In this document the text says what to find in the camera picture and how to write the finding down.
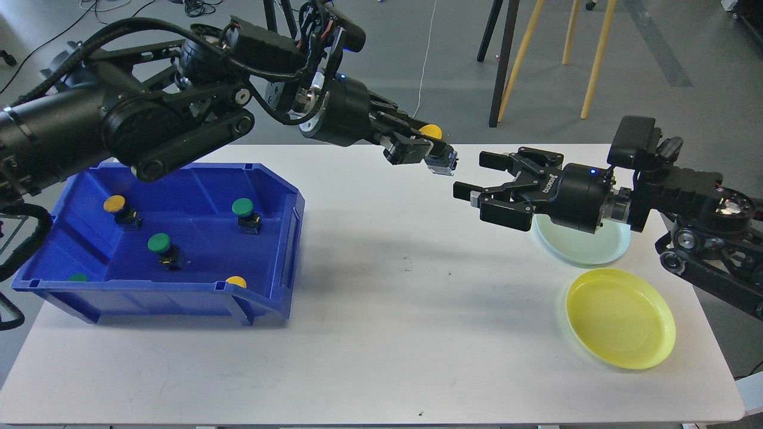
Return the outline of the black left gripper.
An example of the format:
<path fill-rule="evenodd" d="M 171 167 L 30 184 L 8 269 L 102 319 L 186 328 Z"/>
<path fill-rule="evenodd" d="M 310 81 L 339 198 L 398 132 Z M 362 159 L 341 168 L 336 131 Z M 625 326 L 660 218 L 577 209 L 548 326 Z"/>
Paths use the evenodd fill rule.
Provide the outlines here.
<path fill-rule="evenodd" d="M 432 138 L 443 137 L 439 126 L 399 110 L 396 103 L 351 77 L 329 81 L 319 112 L 298 127 L 305 138 L 341 147 L 359 141 L 378 144 L 383 136 L 384 157 L 392 165 L 436 165 L 430 155 Z"/>

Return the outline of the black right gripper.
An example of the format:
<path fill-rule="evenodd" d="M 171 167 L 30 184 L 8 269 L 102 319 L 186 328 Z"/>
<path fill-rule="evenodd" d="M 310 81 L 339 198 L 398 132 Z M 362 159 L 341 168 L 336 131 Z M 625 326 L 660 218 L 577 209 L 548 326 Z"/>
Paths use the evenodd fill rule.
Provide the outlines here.
<path fill-rule="evenodd" d="M 455 182 L 453 197 L 477 207 L 480 220 L 530 231 L 536 214 L 562 227 L 593 234 L 613 186 L 613 168 L 564 164 L 564 155 L 534 148 L 496 154 L 483 150 L 479 166 L 509 173 L 512 183 L 490 188 Z"/>

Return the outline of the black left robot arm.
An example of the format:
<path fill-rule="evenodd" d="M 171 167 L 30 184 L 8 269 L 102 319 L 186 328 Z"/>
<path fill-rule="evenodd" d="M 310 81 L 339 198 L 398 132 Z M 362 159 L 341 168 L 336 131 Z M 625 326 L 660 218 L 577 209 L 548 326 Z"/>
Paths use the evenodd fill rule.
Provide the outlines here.
<path fill-rule="evenodd" d="M 163 178 L 253 130 L 251 100 L 305 138 L 341 147 L 367 141 L 392 165 L 423 162 L 452 174 L 456 151 L 425 133 L 427 122 L 340 73 L 344 52 L 365 45 L 362 28 L 329 1 L 307 1 L 290 32 L 235 16 L 223 28 L 189 30 L 127 17 L 62 52 L 41 84 L 2 109 L 2 215 L 36 220 L 3 262 L 2 280 L 54 225 L 25 195 L 107 158 L 142 181 Z"/>

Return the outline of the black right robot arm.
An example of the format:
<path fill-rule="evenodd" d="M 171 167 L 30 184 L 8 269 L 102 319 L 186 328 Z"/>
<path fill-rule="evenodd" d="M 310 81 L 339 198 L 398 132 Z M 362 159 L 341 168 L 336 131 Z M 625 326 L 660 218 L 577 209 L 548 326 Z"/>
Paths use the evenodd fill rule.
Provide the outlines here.
<path fill-rule="evenodd" d="M 656 242 L 666 271 L 761 319 L 761 199 L 722 184 L 722 174 L 675 165 L 683 139 L 663 138 L 656 120 L 626 115 L 607 155 L 607 168 L 564 164 L 562 154 L 520 147 L 481 152 L 481 167 L 505 171 L 511 182 L 479 187 L 456 182 L 483 222 L 528 231 L 536 214 L 593 234 L 603 220 L 645 228 L 652 211 L 673 223 Z"/>

